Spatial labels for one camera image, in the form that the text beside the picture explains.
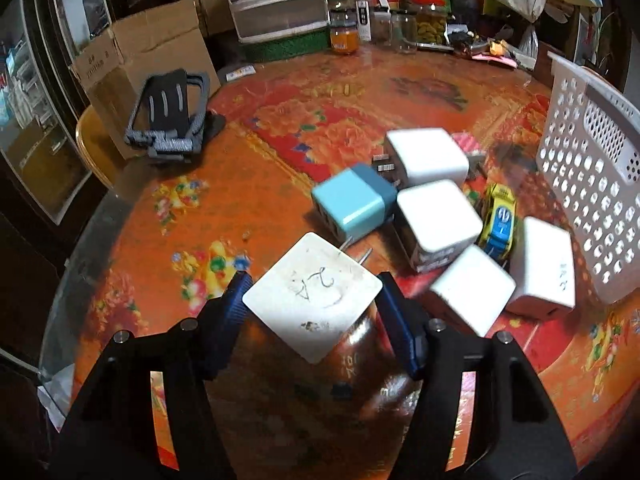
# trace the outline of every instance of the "metal screw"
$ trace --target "metal screw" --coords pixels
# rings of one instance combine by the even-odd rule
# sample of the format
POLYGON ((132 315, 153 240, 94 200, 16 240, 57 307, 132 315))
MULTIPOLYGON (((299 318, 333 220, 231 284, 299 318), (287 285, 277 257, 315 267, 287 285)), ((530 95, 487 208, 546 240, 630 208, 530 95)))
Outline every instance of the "metal screw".
POLYGON ((447 324, 437 317, 429 320, 429 328, 434 332, 442 332, 444 329, 446 329, 446 327, 447 324))
POLYGON ((495 336, 498 338, 498 341, 504 343, 505 345, 508 345, 511 341, 513 341, 513 335, 511 335, 511 332, 507 332, 506 330, 500 330, 500 332, 498 332, 495 336))
POLYGON ((128 330, 118 330, 113 335, 113 340, 116 343, 124 343, 127 339, 129 339, 129 331, 128 330))
POLYGON ((183 319, 180 322, 180 328, 185 332, 191 332, 191 330, 196 330, 198 327, 198 320, 194 317, 188 317, 187 319, 183 319))

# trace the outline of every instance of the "wooden chair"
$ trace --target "wooden chair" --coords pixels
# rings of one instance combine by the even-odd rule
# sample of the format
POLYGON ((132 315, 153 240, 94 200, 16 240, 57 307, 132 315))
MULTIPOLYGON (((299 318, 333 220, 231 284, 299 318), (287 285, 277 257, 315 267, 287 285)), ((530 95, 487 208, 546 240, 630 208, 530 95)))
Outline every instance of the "wooden chair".
POLYGON ((76 126, 76 142, 82 161, 109 189, 113 189, 126 161, 104 129, 93 106, 84 111, 76 126))

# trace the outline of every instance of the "jar of pickles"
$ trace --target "jar of pickles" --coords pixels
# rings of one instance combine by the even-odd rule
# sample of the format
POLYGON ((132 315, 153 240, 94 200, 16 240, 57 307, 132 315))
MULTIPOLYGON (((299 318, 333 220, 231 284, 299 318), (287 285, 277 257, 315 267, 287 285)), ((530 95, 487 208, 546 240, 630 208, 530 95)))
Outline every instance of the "jar of pickles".
POLYGON ((449 15, 446 0, 400 0, 401 9, 416 12, 418 43, 447 44, 445 30, 449 15))
POLYGON ((356 9, 329 11, 329 36, 336 54, 353 54, 360 46, 356 9))

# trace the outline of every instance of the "glass tabletop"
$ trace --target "glass tabletop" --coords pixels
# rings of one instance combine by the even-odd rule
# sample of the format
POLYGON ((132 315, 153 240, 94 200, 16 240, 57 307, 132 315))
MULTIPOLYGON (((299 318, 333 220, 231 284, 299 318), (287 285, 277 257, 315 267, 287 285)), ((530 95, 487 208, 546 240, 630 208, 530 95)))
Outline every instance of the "glass tabletop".
MULTIPOLYGON (((488 155, 487 178, 467 181, 469 200, 478 199, 487 181, 507 184, 519 218, 535 216, 571 231, 537 173, 550 92, 530 75, 376 48, 256 68, 209 102, 227 126, 201 164, 166 174, 136 160, 100 204, 50 313, 40 368, 53 397, 65 383, 73 398, 117 330, 148 335, 195 316, 236 270, 258 280, 306 232, 337 245, 313 213, 310 190, 381 153, 389 130, 438 126, 459 142, 478 143, 488 155)), ((358 258, 369 248, 370 272, 391 270, 406 296, 420 299, 438 275, 412 274, 386 227, 348 254, 358 258)), ((604 306, 575 241, 574 259, 572 314, 540 323, 503 313, 488 335, 513 333, 584 464, 638 388, 640 296, 636 291, 604 306)), ((150 384, 160 456, 175 466, 161 374, 153 373, 150 384)), ((465 377, 449 466, 465 457, 474 388, 473 377, 465 377)), ((249 313, 228 369, 207 384, 238 478, 252 479, 386 478, 419 391, 394 359, 373 304, 317 365, 249 313)), ((66 414, 70 399, 58 397, 66 414)))
POLYGON ((160 175, 148 160, 130 161, 100 202, 66 265, 49 312, 38 366, 42 385, 63 415, 70 408, 70 381, 84 322, 108 270, 113 245, 145 187, 160 175))

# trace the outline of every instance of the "orange liquid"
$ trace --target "orange liquid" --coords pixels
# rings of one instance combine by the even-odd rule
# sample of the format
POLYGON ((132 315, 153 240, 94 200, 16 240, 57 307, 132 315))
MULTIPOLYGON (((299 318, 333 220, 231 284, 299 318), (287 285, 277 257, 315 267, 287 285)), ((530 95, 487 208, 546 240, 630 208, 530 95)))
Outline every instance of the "orange liquid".
POLYGON ((331 48, 338 54, 353 54, 358 49, 358 31, 332 31, 331 48))

